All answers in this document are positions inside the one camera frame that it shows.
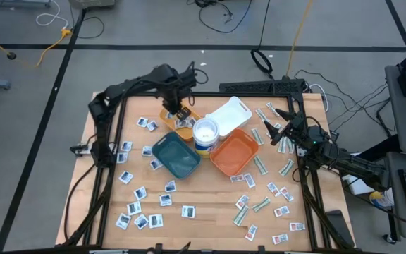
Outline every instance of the wooden board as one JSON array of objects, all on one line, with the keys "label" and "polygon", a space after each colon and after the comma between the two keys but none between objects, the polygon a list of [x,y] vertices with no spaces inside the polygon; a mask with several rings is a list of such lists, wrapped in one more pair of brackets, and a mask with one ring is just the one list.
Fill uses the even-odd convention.
[{"label": "wooden board", "polygon": [[[226,103],[229,98],[196,97],[195,99],[193,109],[199,115],[204,116]],[[278,170],[285,165],[288,158],[296,161],[296,157],[288,153],[281,154],[277,152],[276,146],[273,147],[269,144],[266,128],[254,113],[255,109],[261,108],[266,116],[271,119],[272,124],[279,122],[284,126],[285,121],[277,119],[267,109],[266,103],[270,101],[273,102],[275,107],[288,110],[287,102],[281,98],[242,97],[241,100],[253,111],[252,118],[242,129],[248,133],[251,133],[252,128],[258,129],[260,136],[265,141],[265,144],[259,147],[258,155],[265,163],[269,173],[262,176],[253,161],[249,162],[242,172],[253,175],[256,187],[250,189],[245,182],[231,183],[229,177],[220,172],[209,159],[202,159],[202,163],[197,170],[187,179],[176,179],[178,191],[172,193],[173,205],[160,207],[159,195],[165,193],[164,186],[166,182],[174,179],[174,177],[164,167],[153,171],[149,165],[152,157],[143,157],[141,151],[143,146],[154,145],[155,142],[171,130],[159,118],[159,112],[161,111],[160,100],[153,97],[129,98],[121,141],[133,141],[133,150],[129,154],[127,163],[117,165],[116,178],[125,170],[133,174],[134,178],[128,185],[123,184],[118,179],[113,182],[106,233],[104,235],[104,248],[140,249],[162,243],[165,249],[181,249],[188,241],[191,241],[191,249],[257,250],[258,245],[264,245],[266,250],[310,250],[307,231],[291,232],[289,230],[289,222],[307,223],[300,184],[292,180],[292,172],[286,177],[282,177],[278,173]],[[304,95],[304,104],[307,115],[317,118],[321,125],[328,130],[320,95]],[[154,132],[149,132],[146,128],[136,126],[136,122],[141,116],[155,120],[159,128]],[[89,117],[85,126],[83,140],[91,136],[92,132],[93,124]],[[92,159],[89,157],[77,159],[70,186],[73,186],[75,181],[91,164]],[[89,175],[76,189],[70,204],[68,232],[72,232],[79,225],[88,211],[93,181],[94,174]],[[271,181],[279,188],[285,186],[294,195],[295,199],[288,202],[282,195],[275,198],[266,187]],[[331,172],[319,170],[319,181],[326,210],[342,210],[347,225],[352,232],[339,178]],[[145,227],[140,231],[133,224],[133,220],[138,217],[137,214],[133,216],[127,230],[124,231],[115,226],[116,220],[120,213],[127,214],[126,205],[129,202],[136,201],[133,191],[141,186],[147,189],[147,197],[141,201],[142,213],[146,216],[162,214],[164,227],[156,229]],[[250,207],[263,200],[266,196],[271,199],[271,204],[258,213],[250,209],[242,225],[236,226],[232,222],[234,216],[238,213],[238,209],[234,204],[242,194],[250,197]],[[181,217],[181,207],[183,205],[196,206],[195,219]],[[291,213],[275,218],[273,210],[284,205],[289,207]],[[95,219],[94,225],[98,225],[98,223],[99,217]],[[314,223],[319,228],[319,221],[316,218]],[[258,226],[258,231],[252,242],[245,239],[245,234],[251,224]],[[290,240],[275,246],[271,237],[278,234],[288,234]],[[92,235],[94,241],[96,234],[93,233]],[[56,242],[63,242],[63,222]],[[320,234],[318,234],[318,245],[322,246]]]}]

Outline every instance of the gray floor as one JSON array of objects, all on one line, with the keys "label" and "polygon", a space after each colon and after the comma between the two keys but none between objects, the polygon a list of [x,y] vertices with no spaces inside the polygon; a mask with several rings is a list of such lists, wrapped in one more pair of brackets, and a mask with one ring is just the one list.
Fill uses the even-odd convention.
[{"label": "gray floor", "polygon": [[[58,0],[61,16],[70,19],[68,2]],[[248,1],[227,1],[235,20],[223,25],[223,11],[211,7],[203,19],[212,25],[229,30],[242,16]],[[406,0],[393,0],[406,29]],[[86,17],[98,16],[106,24],[104,34],[93,40],[78,40],[78,44],[215,44],[252,45],[259,42],[261,25],[267,2],[255,0],[241,26],[228,35],[210,31],[198,21],[198,8],[185,1],[151,0],[119,1],[113,10],[92,11]],[[289,46],[305,9],[304,0],[274,0],[264,31],[265,45]],[[45,9],[0,8],[0,43],[51,44],[58,39],[63,22],[56,20],[47,27],[35,23],[35,17]],[[55,6],[48,12],[55,13]],[[99,32],[98,23],[88,21],[82,36]],[[305,46],[362,46],[404,47],[384,0],[348,1],[315,0],[302,30],[299,45]],[[35,63],[40,50],[14,49],[19,59]],[[0,52],[0,78],[9,79],[13,88],[0,90],[0,228],[13,192],[20,178],[27,154],[37,131],[64,51],[47,53],[40,68],[31,69],[10,62]],[[265,52],[270,58],[274,74],[281,77],[288,62],[289,52]],[[341,89],[359,100],[385,83],[384,67],[400,62],[406,53],[373,52],[296,52],[291,75],[303,68],[320,72],[336,81]],[[103,90],[148,72],[152,67],[168,63],[183,70],[191,61],[204,69],[210,81],[197,87],[200,91],[215,91],[219,83],[263,80],[264,75],[243,50],[75,50],[68,65],[62,87],[39,149],[30,180],[16,215],[5,250],[53,246],[65,203],[66,193],[75,158],[68,148],[79,142],[92,92]],[[309,83],[318,83],[332,95],[343,97],[336,88],[315,75],[299,74]],[[371,103],[388,97],[383,91]],[[344,112],[340,100],[328,97],[329,120]],[[350,115],[336,120],[337,128]],[[390,106],[383,110],[390,128],[394,126]],[[338,144],[353,152],[362,151],[386,138],[384,132],[364,112],[339,128]],[[360,248],[384,253],[406,252],[406,239],[396,246],[381,240],[388,233],[387,216],[372,207],[346,196],[355,238]]]}]

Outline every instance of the orange plastic tray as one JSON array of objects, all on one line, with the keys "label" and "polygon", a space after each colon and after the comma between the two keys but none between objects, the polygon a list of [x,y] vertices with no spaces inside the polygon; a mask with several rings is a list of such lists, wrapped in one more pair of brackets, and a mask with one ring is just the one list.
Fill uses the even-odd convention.
[{"label": "orange plastic tray", "polygon": [[[191,108],[188,107],[190,110],[190,115],[195,118],[195,120],[199,120],[201,117],[197,115]],[[192,129],[191,128],[180,128],[178,130],[175,129],[175,120],[176,117],[171,119],[167,118],[168,111],[166,109],[162,109],[161,113],[159,113],[159,118],[172,130],[174,130],[184,141],[192,141]]]},{"label": "orange plastic tray", "polygon": [[241,129],[235,129],[209,156],[227,176],[235,176],[258,152],[258,143]]}]

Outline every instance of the white plastic lid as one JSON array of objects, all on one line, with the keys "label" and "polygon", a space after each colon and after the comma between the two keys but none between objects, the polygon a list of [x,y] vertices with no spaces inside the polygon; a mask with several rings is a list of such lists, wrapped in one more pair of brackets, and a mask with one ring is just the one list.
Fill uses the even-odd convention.
[{"label": "white plastic lid", "polygon": [[200,119],[192,127],[192,136],[200,145],[211,145],[219,138],[219,125],[210,118]]}]

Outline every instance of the wheel caster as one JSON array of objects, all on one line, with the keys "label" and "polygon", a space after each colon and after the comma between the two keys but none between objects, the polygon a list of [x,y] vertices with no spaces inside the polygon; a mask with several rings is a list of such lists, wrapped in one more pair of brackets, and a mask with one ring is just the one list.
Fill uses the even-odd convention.
[{"label": "wheel caster", "polygon": [[396,241],[394,241],[392,238],[391,238],[391,235],[388,235],[388,234],[385,234],[385,235],[383,235],[382,236],[383,237],[383,239],[387,242],[387,243],[389,243],[389,244],[395,244],[396,243]]}]

